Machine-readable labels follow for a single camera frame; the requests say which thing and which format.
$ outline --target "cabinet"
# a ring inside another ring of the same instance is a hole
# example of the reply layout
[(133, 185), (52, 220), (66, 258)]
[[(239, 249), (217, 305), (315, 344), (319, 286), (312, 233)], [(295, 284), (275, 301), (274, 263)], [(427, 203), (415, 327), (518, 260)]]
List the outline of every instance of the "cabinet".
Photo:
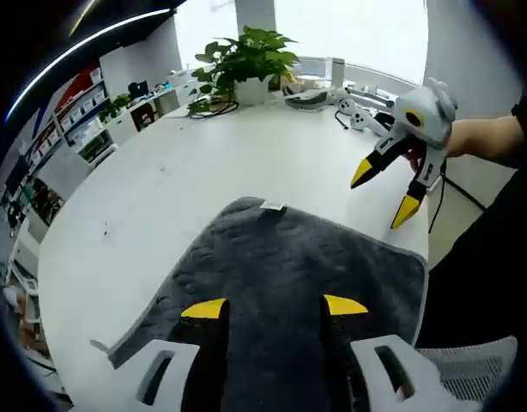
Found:
[(106, 125), (107, 133), (113, 142), (119, 147), (128, 142), (137, 134), (137, 128), (134, 120), (129, 113), (115, 118)]

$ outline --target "gray mesh chair back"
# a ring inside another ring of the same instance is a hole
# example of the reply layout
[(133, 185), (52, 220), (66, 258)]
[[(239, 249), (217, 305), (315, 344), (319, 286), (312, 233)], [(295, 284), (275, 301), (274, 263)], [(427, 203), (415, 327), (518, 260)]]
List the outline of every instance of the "gray mesh chair back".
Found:
[(456, 398), (482, 403), (511, 369), (517, 349), (517, 339), (509, 336), (477, 346), (418, 351), (437, 366), (441, 383)]

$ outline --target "white device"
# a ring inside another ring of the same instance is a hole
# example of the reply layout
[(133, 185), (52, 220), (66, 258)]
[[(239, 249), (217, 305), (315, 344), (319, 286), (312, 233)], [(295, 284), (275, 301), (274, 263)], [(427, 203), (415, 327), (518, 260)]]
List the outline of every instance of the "white device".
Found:
[(353, 99), (341, 99), (338, 102), (338, 110), (341, 114), (347, 114), (348, 116), (353, 116), (357, 113), (359, 108), (355, 104)]
[(366, 110), (358, 107), (355, 108), (355, 112), (349, 122), (351, 123), (351, 128), (355, 130), (363, 130), (367, 127), (380, 137), (385, 137), (388, 134), (388, 130), (378, 120)]

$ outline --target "black cable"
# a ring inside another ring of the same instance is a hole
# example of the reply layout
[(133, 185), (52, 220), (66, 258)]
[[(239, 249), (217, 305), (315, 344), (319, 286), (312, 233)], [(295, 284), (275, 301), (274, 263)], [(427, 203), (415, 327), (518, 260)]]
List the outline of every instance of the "black cable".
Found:
[(427, 230), (428, 233), (432, 232), (433, 225), (435, 224), (435, 219), (437, 219), (437, 215), (439, 214), (439, 210), (441, 209), (441, 205), (443, 204), (443, 196), (445, 195), (445, 182), (446, 182), (446, 161), (441, 165), (441, 178), (443, 179), (443, 183), (441, 184), (441, 197), (439, 198), (439, 204), (437, 205), (437, 209), (435, 210), (435, 215), (433, 215), (432, 224), (429, 225), (429, 229)]
[(458, 186), (456, 183), (454, 183), (452, 180), (450, 180), (446, 176), (445, 176), (445, 181), (450, 186), (452, 186), (454, 189), (459, 191), (464, 197), (466, 197), (470, 202), (472, 202), (475, 206), (477, 206), (481, 211), (484, 212), (485, 210), (487, 210), (487, 208), (481, 202), (479, 202), (477, 199), (475, 199), (473, 196), (471, 196), (466, 190), (464, 190), (462, 187)]
[(339, 122), (339, 123), (340, 123), (340, 124), (341, 124), (341, 125), (343, 126), (343, 129), (344, 129), (344, 130), (348, 130), (348, 129), (349, 129), (349, 127), (348, 127), (348, 126), (346, 126), (346, 124), (345, 124), (345, 123), (343, 123), (343, 121), (342, 121), (342, 120), (340, 120), (340, 119), (338, 118), (338, 113), (340, 113), (340, 111), (339, 111), (339, 110), (338, 110), (338, 111), (336, 111), (336, 113), (334, 114), (334, 118), (335, 118), (335, 119), (336, 119), (336, 120), (337, 120), (337, 121), (338, 121), (338, 122)]
[(239, 107), (239, 103), (237, 103), (236, 101), (232, 101), (231, 96), (228, 97), (227, 101), (221, 99), (216, 99), (213, 101), (214, 104), (221, 102), (225, 102), (226, 104), (217, 112), (212, 112), (210, 114), (192, 113), (189, 115), (189, 118), (193, 118), (195, 120), (200, 118), (213, 118), (214, 116), (220, 116), (221, 114), (232, 112), (233, 110), (236, 110)]

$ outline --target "potted plant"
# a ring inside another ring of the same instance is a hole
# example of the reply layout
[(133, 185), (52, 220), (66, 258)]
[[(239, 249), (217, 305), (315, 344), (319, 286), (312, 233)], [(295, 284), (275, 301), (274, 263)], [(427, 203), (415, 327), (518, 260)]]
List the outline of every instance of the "potted plant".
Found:
[(209, 112), (213, 101), (231, 101), (233, 94), (241, 105), (264, 103), (271, 77), (286, 74), (289, 66), (300, 61), (283, 50), (293, 40), (276, 31), (244, 27), (239, 40), (223, 40), (225, 45), (213, 41), (206, 45), (204, 54), (195, 56), (214, 67), (191, 74), (205, 84), (200, 87), (203, 98), (189, 104), (190, 114)]
[(109, 117), (109, 111), (107, 110), (107, 108), (101, 109), (98, 112), (98, 118), (100, 119), (101, 123), (106, 123), (108, 117)]
[(129, 94), (120, 94), (117, 96), (117, 99), (115, 99), (112, 103), (113, 107), (115, 107), (119, 112), (126, 112), (126, 107), (130, 104), (131, 97)]

